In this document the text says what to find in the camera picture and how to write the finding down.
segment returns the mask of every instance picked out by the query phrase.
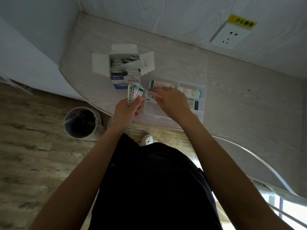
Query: open cardboard box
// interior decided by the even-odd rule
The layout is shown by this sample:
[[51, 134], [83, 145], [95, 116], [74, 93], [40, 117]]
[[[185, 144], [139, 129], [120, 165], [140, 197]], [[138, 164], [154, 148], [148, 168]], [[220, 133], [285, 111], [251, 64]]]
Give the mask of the open cardboard box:
[[[155, 69], [153, 53], [154, 52], [151, 51], [148, 53], [139, 54], [138, 48], [135, 44], [113, 44], [110, 54], [92, 54], [93, 72], [110, 77], [115, 89], [128, 89], [128, 85], [130, 83], [140, 82], [141, 76]], [[143, 60], [145, 67], [141, 68], [141, 75], [135, 77], [112, 77], [110, 72], [111, 59], [129, 60], [130, 54], [138, 54], [140, 59]], [[133, 63], [134, 62], [124, 64], [124, 67], [133, 67]]]

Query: trash can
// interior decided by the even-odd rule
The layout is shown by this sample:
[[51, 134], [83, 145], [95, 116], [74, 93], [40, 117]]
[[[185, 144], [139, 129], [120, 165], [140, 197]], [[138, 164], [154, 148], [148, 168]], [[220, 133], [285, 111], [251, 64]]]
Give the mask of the trash can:
[[104, 130], [100, 114], [91, 108], [73, 108], [64, 119], [64, 128], [75, 139], [97, 140]]

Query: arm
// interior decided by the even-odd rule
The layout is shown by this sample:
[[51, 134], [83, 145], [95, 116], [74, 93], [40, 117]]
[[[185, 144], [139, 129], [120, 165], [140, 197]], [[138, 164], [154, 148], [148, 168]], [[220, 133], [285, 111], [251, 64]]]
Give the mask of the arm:
[[212, 191], [236, 229], [292, 229], [191, 112], [182, 92], [165, 87], [152, 90], [161, 96], [156, 101], [162, 110], [186, 133]]
[[114, 149], [137, 109], [142, 109], [143, 98], [138, 98], [131, 107], [127, 99], [115, 108], [112, 126], [98, 140], [82, 162], [56, 189], [37, 214], [31, 230], [80, 229], [93, 204]]

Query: hand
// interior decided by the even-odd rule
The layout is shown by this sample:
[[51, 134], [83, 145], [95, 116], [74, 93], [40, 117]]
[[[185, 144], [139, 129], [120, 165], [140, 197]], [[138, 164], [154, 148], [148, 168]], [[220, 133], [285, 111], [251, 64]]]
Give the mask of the hand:
[[125, 98], [118, 102], [115, 107], [115, 113], [113, 117], [112, 127], [126, 128], [134, 116], [140, 115], [136, 110], [142, 110], [143, 107], [140, 105], [145, 103], [145, 97], [139, 96], [132, 106], [128, 106], [128, 99]]
[[161, 98], [155, 97], [154, 99], [162, 110], [178, 124], [194, 116], [185, 94], [181, 91], [168, 87], [154, 87], [152, 91], [160, 95]]

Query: left hand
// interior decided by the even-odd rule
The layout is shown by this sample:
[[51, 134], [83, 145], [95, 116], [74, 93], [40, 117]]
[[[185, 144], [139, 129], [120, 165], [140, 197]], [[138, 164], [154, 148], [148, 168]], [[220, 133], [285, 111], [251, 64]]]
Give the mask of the left hand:
[[128, 99], [125, 98], [118, 102], [115, 107], [112, 127], [126, 128], [133, 120], [134, 116], [139, 116], [141, 113], [136, 110], [142, 110], [140, 105], [145, 103], [145, 97], [139, 96], [132, 106], [128, 106]]

